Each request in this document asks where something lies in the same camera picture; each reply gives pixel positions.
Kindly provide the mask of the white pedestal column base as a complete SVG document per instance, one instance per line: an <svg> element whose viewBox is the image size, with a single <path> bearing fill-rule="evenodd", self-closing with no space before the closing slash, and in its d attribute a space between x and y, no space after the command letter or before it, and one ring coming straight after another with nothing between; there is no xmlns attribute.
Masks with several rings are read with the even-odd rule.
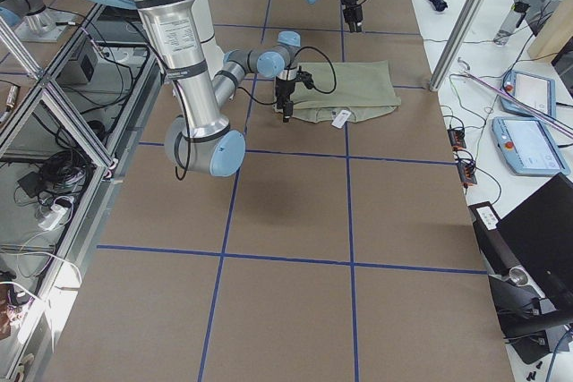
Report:
<svg viewBox="0 0 573 382"><path fill-rule="evenodd" d="M192 14L207 63L209 67L218 70L222 66L224 53L216 41L209 0L195 0Z"/></svg>

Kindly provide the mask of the clear water bottle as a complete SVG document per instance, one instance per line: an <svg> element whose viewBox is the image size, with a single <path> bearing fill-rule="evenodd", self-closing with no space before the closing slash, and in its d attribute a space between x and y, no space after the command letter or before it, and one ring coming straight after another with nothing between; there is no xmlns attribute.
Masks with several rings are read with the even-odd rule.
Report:
<svg viewBox="0 0 573 382"><path fill-rule="evenodd" d="M498 29L493 42L497 46L505 46L510 37L518 30L530 7L527 0L517 0L509 9L503 23Z"/></svg>

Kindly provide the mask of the white Miniso hang tag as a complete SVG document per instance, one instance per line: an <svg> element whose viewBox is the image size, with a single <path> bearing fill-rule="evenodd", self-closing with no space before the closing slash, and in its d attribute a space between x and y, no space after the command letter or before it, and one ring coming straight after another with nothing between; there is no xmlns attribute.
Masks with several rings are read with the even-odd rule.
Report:
<svg viewBox="0 0 573 382"><path fill-rule="evenodd" d="M333 118L331 125L337 129L342 129L352 113L346 109L341 109L339 112L332 112Z"/></svg>

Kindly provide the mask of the upper blue teach pendant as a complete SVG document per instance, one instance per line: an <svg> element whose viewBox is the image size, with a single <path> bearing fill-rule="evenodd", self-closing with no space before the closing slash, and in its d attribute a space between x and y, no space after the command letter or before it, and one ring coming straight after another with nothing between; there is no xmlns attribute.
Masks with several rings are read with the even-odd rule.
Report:
<svg viewBox="0 0 573 382"><path fill-rule="evenodd" d="M555 81L553 79L529 72L510 71L504 76L501 89L511 98L511 100L505 98L501 100L506 112L527 115L526 111L514 103L514 100L517 100L552 118L556 117Z"/></svg>

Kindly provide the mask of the black laptop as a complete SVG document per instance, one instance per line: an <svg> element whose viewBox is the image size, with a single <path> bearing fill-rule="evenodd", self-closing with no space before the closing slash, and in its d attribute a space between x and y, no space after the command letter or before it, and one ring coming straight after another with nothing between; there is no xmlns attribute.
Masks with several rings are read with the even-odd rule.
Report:
<svg viewBox="0 0 573 382"><path fill-rule="evenodd" d="M500 328L532 364L566 352L572 335L572 182L556 174L505 217L490 202L469 208Z"/></svg>

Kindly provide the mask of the olive green long-sleeve shirt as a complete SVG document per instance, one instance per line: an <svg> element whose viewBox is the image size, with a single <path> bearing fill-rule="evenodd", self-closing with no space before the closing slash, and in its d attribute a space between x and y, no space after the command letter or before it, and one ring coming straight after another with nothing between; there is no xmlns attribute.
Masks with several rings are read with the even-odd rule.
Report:
<svg viewBox="0 0 573 382"><path fill-rule="evenodd" d="M292 116L309 123L331 122L343 110L347 120L359 123L392 113L402 100L389 76L389 63L303 63L316 90L298 84L291 95Z"/></svg>

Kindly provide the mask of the lower blue teach pendant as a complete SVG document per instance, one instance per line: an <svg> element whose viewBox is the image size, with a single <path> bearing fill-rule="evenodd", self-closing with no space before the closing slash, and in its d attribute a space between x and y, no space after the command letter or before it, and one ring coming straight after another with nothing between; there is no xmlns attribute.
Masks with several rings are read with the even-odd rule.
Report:
<svg viewBox="0 0 573 382"><path fill-rule="evenodd" d="M526 117L495 117L492 133L497 147L517 175L554 176L571 173L547 128Z"/></svg>

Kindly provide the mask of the white power strip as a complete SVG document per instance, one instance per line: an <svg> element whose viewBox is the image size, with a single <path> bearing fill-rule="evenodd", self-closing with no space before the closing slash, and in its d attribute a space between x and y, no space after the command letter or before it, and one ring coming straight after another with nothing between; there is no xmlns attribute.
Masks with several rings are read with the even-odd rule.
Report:
<svg viewBox="0 0 573 382"><path fill-rule="evenodd" d="M54 203L48 212L41 218L38 227L42 231L53 231L63 225L67 219L71 207Z"/></svg>

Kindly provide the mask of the blue teach pendant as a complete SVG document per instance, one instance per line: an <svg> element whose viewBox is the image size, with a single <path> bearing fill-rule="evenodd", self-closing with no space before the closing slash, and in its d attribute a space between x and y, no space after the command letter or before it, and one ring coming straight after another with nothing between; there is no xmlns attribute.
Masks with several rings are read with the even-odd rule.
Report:
<svg viewBox="0 0 573 382"><path fill-rule="evenodd" d="M501 100L506 112L527 115L526 111L514 103L514 100L517 100L552 118L556 117L555 81L553 79L529 72L510 71L504 76L501 89L511 98L511 100L505 98Z"/></svg>
<svg viewBox="0 0 573 382"><path fill-rule="evenodd" d="M517 175L554 176L571 173L547 128L526 117L495 117L492 133L497 147Z"/></svg>

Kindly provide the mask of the orange black electronics board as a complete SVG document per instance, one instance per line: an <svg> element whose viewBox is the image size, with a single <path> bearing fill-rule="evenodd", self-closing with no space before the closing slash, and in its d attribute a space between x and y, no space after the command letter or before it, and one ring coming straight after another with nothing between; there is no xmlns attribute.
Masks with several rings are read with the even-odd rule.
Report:
<svg viewBox="0 0 573 382"><path fill-rule="evenodd" d="M462 128L448 129L449 142L453 151L466 149L465 130Z"/></svg>

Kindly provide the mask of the aluminium frame post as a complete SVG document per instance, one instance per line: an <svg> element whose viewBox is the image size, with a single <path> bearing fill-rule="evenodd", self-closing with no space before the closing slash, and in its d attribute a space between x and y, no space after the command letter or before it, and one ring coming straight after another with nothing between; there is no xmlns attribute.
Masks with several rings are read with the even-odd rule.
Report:
<svg viewBox="0 0 573 382"><path fill-rule="evenodd" d="M444 47L439 61L429 81L429 90L438 91L446 78L451 65L457 58L475 16L478 14L484 0L466 0L456 20L449 39Z"/></svg>

